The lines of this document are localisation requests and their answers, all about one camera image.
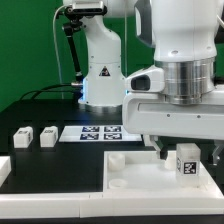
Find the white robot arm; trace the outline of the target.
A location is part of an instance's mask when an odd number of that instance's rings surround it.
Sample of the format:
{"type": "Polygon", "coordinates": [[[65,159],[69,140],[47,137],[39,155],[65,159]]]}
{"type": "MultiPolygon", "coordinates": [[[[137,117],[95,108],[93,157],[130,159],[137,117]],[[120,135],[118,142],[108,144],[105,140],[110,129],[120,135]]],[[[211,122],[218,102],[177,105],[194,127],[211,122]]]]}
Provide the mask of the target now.
{"type": "Polygon", "coordinates": [[[63,0],[65,15],[83,26],[89,71],[78,103],[121,109],[127,132],[224,142],[224,84],[215,81],[215,38],[224,0],[63,0]],[[154,63],[121,74],[120,39],[106,17],[132,15],[154,63]]]}

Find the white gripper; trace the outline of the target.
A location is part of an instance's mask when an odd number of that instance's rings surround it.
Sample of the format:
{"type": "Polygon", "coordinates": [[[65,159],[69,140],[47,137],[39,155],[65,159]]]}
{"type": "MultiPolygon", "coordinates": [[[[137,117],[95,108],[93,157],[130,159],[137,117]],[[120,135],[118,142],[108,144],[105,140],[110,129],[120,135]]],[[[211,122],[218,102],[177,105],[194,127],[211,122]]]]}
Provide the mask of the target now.
{"type": "Polygon", "coordinates": [[[159,136],[224,140],[224,84],[212,82],[209,66],[151,66],[125,85],[124,128],[149,135],[159,159],[168,156],[159,136]]]}

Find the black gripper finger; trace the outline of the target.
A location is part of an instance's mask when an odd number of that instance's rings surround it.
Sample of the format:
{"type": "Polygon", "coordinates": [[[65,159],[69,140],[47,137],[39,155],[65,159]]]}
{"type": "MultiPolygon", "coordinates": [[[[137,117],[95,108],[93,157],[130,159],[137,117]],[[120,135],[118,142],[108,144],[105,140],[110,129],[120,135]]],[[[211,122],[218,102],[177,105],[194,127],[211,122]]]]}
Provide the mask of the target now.
{"type": "Polygon", "coordinates": [[[220,153],[224,150],[224,140],[215,140],[214,149],[211,154],[211,163],[217,164],[220,161],[220,153]]]}

